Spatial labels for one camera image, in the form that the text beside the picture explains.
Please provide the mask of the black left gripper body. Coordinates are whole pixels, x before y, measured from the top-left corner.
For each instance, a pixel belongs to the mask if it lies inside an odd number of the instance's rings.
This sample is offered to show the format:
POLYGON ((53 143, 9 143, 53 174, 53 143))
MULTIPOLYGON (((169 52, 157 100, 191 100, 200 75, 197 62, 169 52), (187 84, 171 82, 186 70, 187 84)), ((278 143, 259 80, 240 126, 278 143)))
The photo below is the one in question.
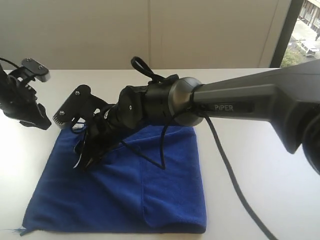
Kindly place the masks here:
POLYGON ((39 114, 36 90, 29 83, 35 75, 25 69, 11 71, 5 81, 4 114, 22 125, 36 125, 39 114))

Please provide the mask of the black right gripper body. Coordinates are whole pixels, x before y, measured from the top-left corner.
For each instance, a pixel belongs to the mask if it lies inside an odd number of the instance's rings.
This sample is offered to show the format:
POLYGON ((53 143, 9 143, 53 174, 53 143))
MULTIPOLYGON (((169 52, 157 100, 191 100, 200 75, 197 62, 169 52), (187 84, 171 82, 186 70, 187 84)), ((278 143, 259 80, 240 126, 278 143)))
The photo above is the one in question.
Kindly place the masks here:
POLYGON ((99 113, 92 113, 86 121, 82 140, 75 146, 77 165, 93 165, 102 157, 140 130, 140 100, 120 99, 116 104, 104 100, 93 103, 99 113))

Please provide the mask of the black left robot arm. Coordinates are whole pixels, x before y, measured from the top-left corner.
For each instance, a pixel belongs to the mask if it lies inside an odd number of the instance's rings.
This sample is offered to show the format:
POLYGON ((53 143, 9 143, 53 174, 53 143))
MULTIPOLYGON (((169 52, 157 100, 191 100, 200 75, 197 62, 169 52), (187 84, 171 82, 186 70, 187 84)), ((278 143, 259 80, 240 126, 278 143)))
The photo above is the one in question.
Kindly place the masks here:
POLYGON ((26 58, 21 66, 6 73, 0 69, 0 110, 10 119, 25 127, 47 130, 51 121, 45 107, 38 103, 37 91, 31 81, 42 83, 50 79, 50 71, 32 58, 26 58))

